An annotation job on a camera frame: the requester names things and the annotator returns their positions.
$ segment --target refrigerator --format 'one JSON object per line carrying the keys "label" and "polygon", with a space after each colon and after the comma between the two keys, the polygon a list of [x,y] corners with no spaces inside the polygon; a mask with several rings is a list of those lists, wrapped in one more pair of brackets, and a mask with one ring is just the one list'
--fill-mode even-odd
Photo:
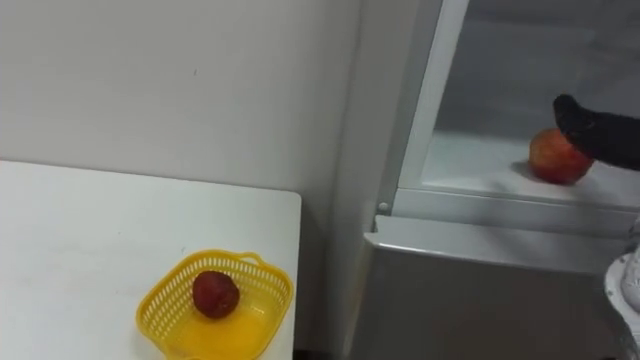
{"label": "refrigerator", "polygon": [[640,116],[633,0],[365,0],[326,271],[346,359],[633,358],[603,275],[640,175],[529,168],[552,102]]}

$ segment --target apple in basket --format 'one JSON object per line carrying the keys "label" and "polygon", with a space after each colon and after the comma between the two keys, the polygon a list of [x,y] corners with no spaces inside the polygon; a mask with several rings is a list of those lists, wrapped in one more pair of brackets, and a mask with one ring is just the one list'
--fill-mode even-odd
{"label": "apple in basket", "polygon": [[221,319],[233,312],[240,290],[231,277],[218,271],[204,271],[193,281],[193,304],[204,316]]}

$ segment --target red apple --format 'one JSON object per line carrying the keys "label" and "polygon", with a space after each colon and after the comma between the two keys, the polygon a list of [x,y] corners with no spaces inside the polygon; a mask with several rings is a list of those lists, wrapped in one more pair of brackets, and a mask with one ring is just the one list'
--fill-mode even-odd
{"label": "red apple", "polygon": [[529,167],[538,178],[559,185],[572,185],[593,165],[558,129],[539,132],[529,145]]}
{"label": "red apple", "polygon": [[193,281],[192,294],[196,309],[212,319],[231,314],[240,300],[240,290],[233,280],[217,271],[198,274]]}

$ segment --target yellow plastic basket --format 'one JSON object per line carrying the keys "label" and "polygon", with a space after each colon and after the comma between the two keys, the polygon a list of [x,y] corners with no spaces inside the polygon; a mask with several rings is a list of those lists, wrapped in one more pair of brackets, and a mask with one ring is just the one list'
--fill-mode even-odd
{"label": "yellow plastic basket", "polygon": [[[193,280],[207,270],[231,276],[240,289],[238,307],[226,318],[208,319],[193,305]],[[257,254],[207,250],[184,259],[149,292],[136,322],[167,359],[249,360],[269,345],[292,296],[287,274]]]}

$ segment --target white table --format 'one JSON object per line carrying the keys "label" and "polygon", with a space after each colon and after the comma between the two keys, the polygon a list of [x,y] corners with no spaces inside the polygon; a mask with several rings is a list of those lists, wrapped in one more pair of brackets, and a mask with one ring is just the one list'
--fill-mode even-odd
{"label": "white table", "polygon": [[[290,192],[0,162],[0,359],[162,359],[135,326],[186,255],[253,251],[296,283]],[[261,359],[291,359],[295,297]]]}

